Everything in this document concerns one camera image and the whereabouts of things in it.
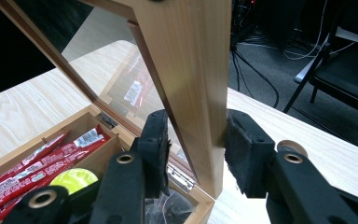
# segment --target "light wood table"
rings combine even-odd
[[[106,46],[88,57],[101,60],[97,54],[112,47]],[[76,63],[81,67],[85,57],[74,60],[74,67]],[[98,85],[94,88],[103,90]],[[1,92],[0,158],[88,105],[91,101],[58,69]],[[276,144],[282,140],[299,143],[331,185],[358,196],[358,147],[231,89],[227,107],[249,114]],[[265,202],[242,196],[225,166],[224,190],[209,223],[269,223]]]

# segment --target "dark carpet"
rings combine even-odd
[[[294,82],[295,76],[310,61],[310,58],[301,60],[289,60],[280,52],[271,42],[263,40],[260,42],[247,41],[251,44],[237,44],[237,51],[243,55],[256,70],[265,76],[279,93],[279,103],[276,109],[283,111],[290,97],[296,90],[298,84]],[[286,48],[288,50],[307,54],[309,49]],[[299,57],[290,53],[285,53],[290,57]],[[240,92],[251,96],[266,105],[273,106],[276,100],[273,89],[246,63],[239,60],[244,80],[249,90],[246,90],[244,82],[240,76]],[[238,89],[238,76],[233,63],[233,57],[230,56],[229,84],[234,90]],[[298,113],[293,108],[289,110],[288,115],[300,119],[309,125],[322,129],[328,133],[334,132],[336,136],[358,146],[358,111],[349,107],[335,98],[318,91],[315,103],[310,103],[310,96],[313,87],[308,83],[304,90],[299,94],[294,106],[314,119],[328,127],[328,131],[323,126],[308,119]]]

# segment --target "black plastic part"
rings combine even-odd
[[[278,152],[270,171],[294,223],[358,223],[358,216],[303,155]],[[273,199],[273,191],[268,192]]]
[[[91,224],[144,223],[145,176],[142,157],[135,151],[119,153],[110,160],[97,200]]]
[[[227,111],[225,159],[230,172],[237,179],[241,193],[248,198],[265,198],[262,183],[264,166],[275,155],[274,141],[252,120],[240,111]]]
[[[68,224],[89,223],[92,204],[95,202],[101,186],[101,180],[94,182],[83,189],[69,195],[72,215]]]
[[[52,199],[40,208],[30,207],[29,204],[47,203],[48,199]],[[71,216],[71,206],[69,203],[68,190],[61,186],[47,186],[41,189],[31,191],[5,218],[5,224],[51,224],[51,223],[67,223]]]
[[[145,197],[158,198],[162,191],[170,195],[166,169],[170,143],[168,115],[165,110],[156,111],[147,117],[141,137],[138,139],[137,151],[144,159]]]

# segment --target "glass pane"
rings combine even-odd
[[[19,14],[130,125],[142,130],[147,116],[164,108],[125,18],[77,0],[14,1]],[[171,123],[169,136],[172,153],[188,163]]]

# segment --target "wooden box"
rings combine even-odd
[[[172,172],[175,169],[174,173],[186,177],[183,181],[171,176],[170,186],[196,205],[186,223],[206,223],[214,199],[223,186],[230,2],[84,2],[115,13],[113,17],[118,15],[119,21],[124,18],[130,27],[124,36],[130,33],[133,39],[117,39],[106,46],[92,46],[86,43],[89,42],[86,37],[71,40],[63,48],[51,39],[47,33],[50,27],[43,22],[53,17],[72,19],[75,17],[73,13],[83,10],[86,20],[79,24],[88,25],[89,33],[93,34],[92,29],[99,24],[92,24],[87,19],[100,16],[98,12],[92,14],[95,8],[91,10],[73,1],[70,6],[55,6],[54,10],[58,8],[61,16],[46,16],[48,9],[34,9],[38,4],[0,0],[0,9],[92,102],[92,105],[3,156],[0,174],[43,144],[42,138],[49,140],[62,130],[70,129],[68,141],[73,140],[101,123],[112,139],[78,166],[102,176],[108,159],[122,148],[128,150],[133,138],[140,135],[146,116],[165,108],[174,140],[168,170]],[[76,51],[86,45],[84,49],[88,54],[83,55],[83,51],[81,57],[76,56]],[[60,81],[56,81],[52,85],[60,86]],[[130,91],[137,82],[147,92],[138,92],[136,99],[133,95],[134,99],[130,99]],[[46,94],[54,91],[43,86],[40,88]],[[68,97],[65,97],[58,96],[53,101],[66,100]]]

